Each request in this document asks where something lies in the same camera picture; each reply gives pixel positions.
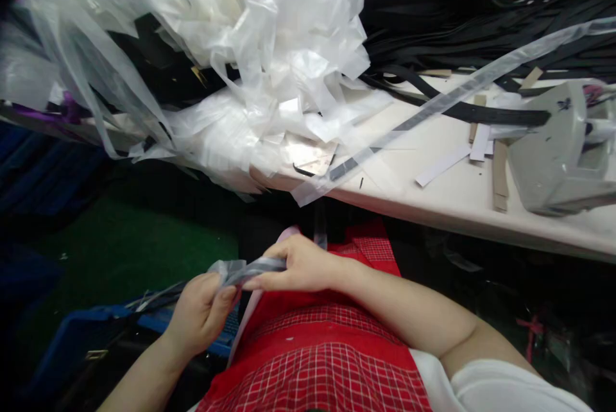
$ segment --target black strap pile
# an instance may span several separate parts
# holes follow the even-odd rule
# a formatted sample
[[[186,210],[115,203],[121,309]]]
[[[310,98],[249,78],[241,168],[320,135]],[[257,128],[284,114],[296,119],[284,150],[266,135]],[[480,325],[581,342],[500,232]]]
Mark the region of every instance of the black strap pile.
[[[616,15],[616,0],[365,0],[361,20],[371,67],[362,75],[367,84],[414,105],[421,96],[396,84],[409,82],[426,98],[438,94],[417,71],[458,69],[470,73],[499,57],[562,28]],[[542,79],[594,77],[616,82],[616,33],[584,37],[526,63],[497,80],[505,90],[524,97],[548,88],[520,90],[513,78],[526,77],[534,67]],[[465,121],[538,126],[549,115],[512,114],[458,103],[445,113]]]

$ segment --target white table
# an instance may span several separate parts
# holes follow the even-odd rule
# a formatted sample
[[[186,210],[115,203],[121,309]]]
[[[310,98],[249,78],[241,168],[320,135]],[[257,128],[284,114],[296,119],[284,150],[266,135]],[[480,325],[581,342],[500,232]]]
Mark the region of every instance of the white table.
[[[448,91],[464,79],[464,76],[453,76],[449,79],[428,78],[427,81],[440,91]],[[491,96],[498,92],[500,89],[493,85],[482,94]],[[394,101],[388,108],[365,121],[360,128],[371,135],[385,133],[417,111],[415,106]],[[21,116],[17,119],[5,110],[0,114],[4,119],[29,126]],[[117,116],[117,119],[120,123],[124,122],[122,116]],[[91,122],[84,123],[70,127],[79,134],[87,134],[86,139],[89,141],[96,142],[96,129],[88,125]],[[381,214],[460,234],[586,259],[616,262],[616,205],[565,218],[530,213],[520,202],[508,167],[508,211],[494,211],[490,159],[480,163],[463,160],[428,186],[421,188],[417,185],[414,182],[417,175],[439,158],[468,142],[469,128],[468,123],[438,116],[402,136],[398,146],[404,149],[378,152],[375,157],[380,157],[392,168],[401,185],[403,194],[398,198],[390,198],[361,168],[331,191],[329,196]],[[44,132],[45,128],[38,125],[36,130]],[[124,122],[123,131],[124,134],[110,127],[110,136],[117,149],[128,150],[141,135],[128,122]],[[166,160],[189,165],[180,158]],[[253,175],[265,187],[283,191],[290,191],[307,179],[292,166],[283,167],[273,178],[264,178],[259,173]],[[616,164],[610,166],[608,176],[616,179]]]

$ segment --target purple fabric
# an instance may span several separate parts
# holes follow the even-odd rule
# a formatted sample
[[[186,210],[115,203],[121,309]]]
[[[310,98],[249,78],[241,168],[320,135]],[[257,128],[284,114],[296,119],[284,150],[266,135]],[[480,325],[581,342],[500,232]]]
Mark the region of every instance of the purple fabric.
[[[81,118],[79,117],[79,104],[75,102],[71,93],[68,91],[64,92],[64,105],[67,107],[66,115],[62,114],[50,114],[48,112],[39,112],[38,110],[31,109],[30,107],[25,107],[20,104],[13,103],[13,109],[20,115],[25,117],[34,118],[36,120],[41,120],[49,123],[49,125],[55,130],[59,131],[63,135],[67,136],[70,139],[74,139],[79,142],[84,142],[89,144],[84,138],[79,136],[78,134],[73,133],[64,127],[65,123],[70,124],[81,124]]]

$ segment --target hand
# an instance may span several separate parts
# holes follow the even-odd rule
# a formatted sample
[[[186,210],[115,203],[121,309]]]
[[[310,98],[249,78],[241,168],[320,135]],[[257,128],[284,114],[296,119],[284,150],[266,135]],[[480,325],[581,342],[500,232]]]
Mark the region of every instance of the hand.
[[[300,234],[272,245],[263,256],[286,259],[287,270],[256,276],[244,284],[243,290],[315,292],[330,289],[341,279],[346,261]]]
[[[160,337],[179,359],[190,361],[205,351],[220,335],[233,309],[235,287],[218,294],[220,274],[201,274],[192,279],[180,295],[173,317]]]

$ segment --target person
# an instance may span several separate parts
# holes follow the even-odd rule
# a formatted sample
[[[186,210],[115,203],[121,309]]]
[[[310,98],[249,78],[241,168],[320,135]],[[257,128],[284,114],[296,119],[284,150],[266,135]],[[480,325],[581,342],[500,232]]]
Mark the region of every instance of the person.
[[[350,228],[329,252],[293,234],[264,256],[285,259],[287,270],[244,284],[253,292],[238,344],[198,412],[590,411],[543,380],[486,322],[400,277],[382,224]],[[219,285],[215,273],[186,285],[165,333],[101,412],[164,409],[182,370],[218,337],[237,301],[238,289]]]

